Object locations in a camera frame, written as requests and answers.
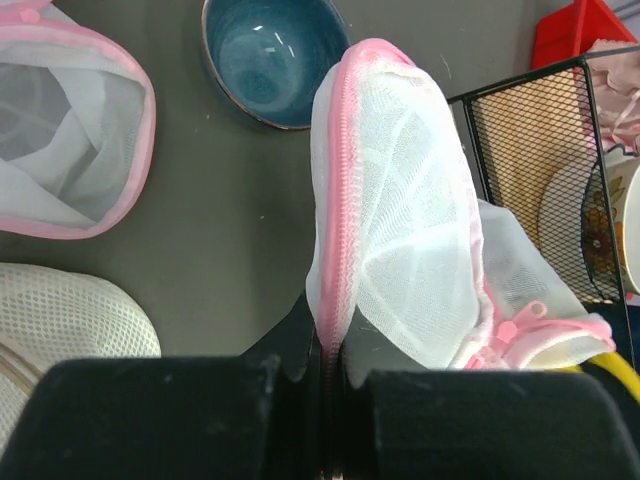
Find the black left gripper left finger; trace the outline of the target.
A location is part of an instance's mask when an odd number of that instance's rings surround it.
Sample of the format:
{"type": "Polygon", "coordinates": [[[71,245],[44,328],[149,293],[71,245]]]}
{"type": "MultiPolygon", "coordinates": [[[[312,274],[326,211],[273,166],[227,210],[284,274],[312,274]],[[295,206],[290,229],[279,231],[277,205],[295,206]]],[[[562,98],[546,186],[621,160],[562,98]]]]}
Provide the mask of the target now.
{"type": "Polygon", "coordinates": [[[319,478],[321,359],[306,294],[301,293],[290,311],[241,356],[279,362],[261,476],[319,478]]]}

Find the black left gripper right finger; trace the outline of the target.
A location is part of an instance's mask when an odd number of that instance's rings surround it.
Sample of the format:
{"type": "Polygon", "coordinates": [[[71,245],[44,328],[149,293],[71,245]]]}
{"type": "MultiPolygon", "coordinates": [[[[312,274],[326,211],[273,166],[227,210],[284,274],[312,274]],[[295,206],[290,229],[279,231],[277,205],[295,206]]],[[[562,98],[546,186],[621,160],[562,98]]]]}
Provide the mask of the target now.
{"type": "Polygon", "coordinates": [[[374,408],[368,377],[374,371],[423,372],[425,368],[389,341],[359,311],[354,314],[342,344],[340,360],[343,477],[376,479],[374,408]]]}

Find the yellow and navy bra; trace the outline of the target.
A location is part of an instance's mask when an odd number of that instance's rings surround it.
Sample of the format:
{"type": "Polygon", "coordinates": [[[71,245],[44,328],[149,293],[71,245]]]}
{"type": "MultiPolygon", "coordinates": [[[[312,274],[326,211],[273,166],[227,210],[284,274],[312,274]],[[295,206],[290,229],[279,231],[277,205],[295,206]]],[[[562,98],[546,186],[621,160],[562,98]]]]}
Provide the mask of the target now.
{"type": "Polygon", "coordinates": [[[596,355],[579,365],[561,368],[562,372],[585,373],[597,380],[616,400],[640,400],[639,374],[618,353],[596,355]]]}

